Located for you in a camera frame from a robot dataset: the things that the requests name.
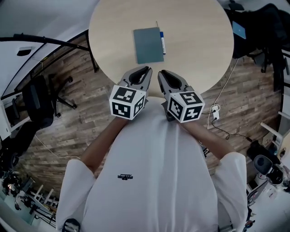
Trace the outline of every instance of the round table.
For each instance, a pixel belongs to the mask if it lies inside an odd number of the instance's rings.
[[[164,32],[164,62],[137,64],[133,30]],[[100,69],[115,83],[132,68],[153,69],[149,95],[163,97],[162,69],[182,76],[199,93],[226,72],[233,53],[230,21],[216,0],[100,0],[91,18],[89,42]]]

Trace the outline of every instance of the sleeve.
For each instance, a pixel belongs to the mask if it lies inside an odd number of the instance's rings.
[[[220,160],[212,180],[217,192],[219,224],[223,220],[220,217],[227,217],[237,232],[242,231],[247,218],[245,156],[237,152],[225,155]]]
[[[87,196],[96,179],[92,171],[80,160],[68,162],[56,213],[56,229],[61,231],[68,218],[79,223],[83,220]]]

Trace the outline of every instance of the electrical outlet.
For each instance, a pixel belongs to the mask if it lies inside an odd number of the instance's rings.
[[[213,112],[213,118],[216,118],[216,120],[219,119],[219,109],[218,109],[218,106],[213,106],[212,107],[212,111],[215,111]]]

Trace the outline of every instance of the wooden floor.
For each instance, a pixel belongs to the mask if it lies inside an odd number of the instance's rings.
[[[84,36],[73,42],[86,46]],[[44,61],[43,65],[45,66],[64,51],[66,48],[56,52]],[[209,107],[221,91],[234,63],[235,60],[232,60],[224,77],[202,94],[206,102],[204,112],[209,111]],[[277,112],[280,109],[280,92],[273,92],[272,69],[269,68],[266,74],[261,73],[260,69],[249,58],[242,58],[238,61],[217,101],[217,104],[221,106],[221,119],[215,122],[216,126],[229,133],[249,136],[253,140],[260,140],[267,133],[259,125],[261,121],[275,128]],[[80,157],[113,118],[110,115],[108,102],[113,82],[101,70],[94,73],[89,52],[77,49],[47,68],[42,75],[47,76],[51,73],[57,74],[54,79],[56,87],[65,78],[73,77],[73,82],[64,88],[62,96],[76,103],[77,109],[69,109],[58,104],[58,110],[62,116],[55,118],[50,127],[38,131],[36,135],[55,155]],[[199,122],[207,126],[207,120],[208,116],[202,115]],[[209,129],[226,137],[224,132],[213,128],[212,120],[210,117]],[[238,152],[246,155],[250,143],[245,138],[231,136],[229,142]],[[54,156],[34,138],[26,154],[21,157],[17,170],[22,174],[32,176],[38,185],[44,185],[45,190],[49,191],[54,188],[54,195],[58,196],[66,165],[70,159]],[[218,165],[217,159],[210,154],[207,163],[210,173],[213,174]],[[252,162],[248,158],[247,170],[249,178],[255,175]]]

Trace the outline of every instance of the power strip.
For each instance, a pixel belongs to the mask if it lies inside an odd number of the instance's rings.
[[[212,110],[213,110],[213,118],[215,120],[219,120],[219,108],[218,108],[218,105],[213,106]]]

